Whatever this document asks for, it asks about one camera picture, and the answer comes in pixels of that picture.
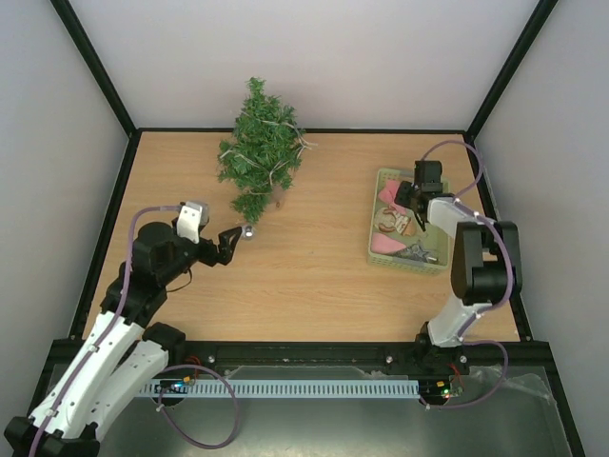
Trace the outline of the pink felt bow ornament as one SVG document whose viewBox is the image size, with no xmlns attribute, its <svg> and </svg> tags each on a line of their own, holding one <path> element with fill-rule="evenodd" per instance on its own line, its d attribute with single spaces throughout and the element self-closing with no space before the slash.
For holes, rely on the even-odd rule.
<svg viewBox="0 0 609 457">
<path fill-rule="evenodd" d="M 377 198 L 390 209 L 396 210 L 401 215 L 406 215 L 406 208 L 395 203 L 401 182 L 397 180 L 386 180 L 384 187 L 377 193 Z"/>
</svg>

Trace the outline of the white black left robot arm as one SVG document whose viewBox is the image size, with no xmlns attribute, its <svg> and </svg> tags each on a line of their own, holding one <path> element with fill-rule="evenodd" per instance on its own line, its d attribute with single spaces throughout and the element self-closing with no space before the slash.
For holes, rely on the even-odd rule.
<svg viewBox="0 0 609 457">
<path fill-rule="evenodd" d="M 167 287 L 197 263 L 226 265 L 243 230 L 213 242 L 193 228 L 147 223 L 131 234 L 129 258 L 108 286 L 94 326 L 44 400 L 10 420 L 4 435 L 18 456 L 95 456 L 115 420 L 153 377 L 184 354 L 185 334 L 152 321 Z"/>
</svg>

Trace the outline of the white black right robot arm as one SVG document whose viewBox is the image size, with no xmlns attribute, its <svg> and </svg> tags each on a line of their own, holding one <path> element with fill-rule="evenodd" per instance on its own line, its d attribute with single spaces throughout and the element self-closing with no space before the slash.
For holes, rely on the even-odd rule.
<svg viewBox="0 0 609 457">
<path fill-rule="evenodd" d="M 463 344 L 466 332 L 484 314 L 520 292 L 519 231 L 515 224 L 492 220 L 445 192 L 439 161 L 417 161 L 413 180 L 400 184 L 395 202 L 411 210 L 421 229 L 434 227 L 453 240 L 452 292 L 415 338 L 417 366 L 433 373 L 447 363 L 446 348 Z"/>
</svg>

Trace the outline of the green perforated plastic basket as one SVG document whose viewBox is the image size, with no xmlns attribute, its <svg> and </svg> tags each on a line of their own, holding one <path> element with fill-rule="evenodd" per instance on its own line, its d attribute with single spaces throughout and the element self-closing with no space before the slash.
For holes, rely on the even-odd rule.
<svg viewBox="0 0 609 457">
<path fill-rule="evenodd" d="M 370 265 L 437 275 L 450 263 L 451 242 L 438 228 L 421 228 L 412 210 L 394 203 L 399 186 L 411 181 L 409 169 L 377 172 L 367 245 Z"/>
</svg>

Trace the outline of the snowman ornament brown hat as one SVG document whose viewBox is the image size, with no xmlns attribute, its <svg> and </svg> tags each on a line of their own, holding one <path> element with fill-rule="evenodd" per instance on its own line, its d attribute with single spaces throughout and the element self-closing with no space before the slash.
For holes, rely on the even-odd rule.
<svg viewBox="0 0 609 457">
<path fill-rule="evenodd" d="M 406 210 L 406 215 L 401 215 L 389 207 L 380 208 L 373 216 L 372 228 L 380 233 L 401 237 L 424 236 L 415 214 L 410 209 Z"/>
</svg>

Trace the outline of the silver disco ball ornament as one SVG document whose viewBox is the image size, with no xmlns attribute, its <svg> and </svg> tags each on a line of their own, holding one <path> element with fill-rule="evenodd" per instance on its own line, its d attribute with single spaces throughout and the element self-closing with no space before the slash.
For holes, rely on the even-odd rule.
<svg viewBox="0 0 609 457">
<path fill-rule="evenodd" d="M 251 225 L 242 226 L 241 238 L 247 241 L 251 241 L 256 235 L 256 229 Z"/>
</svg>

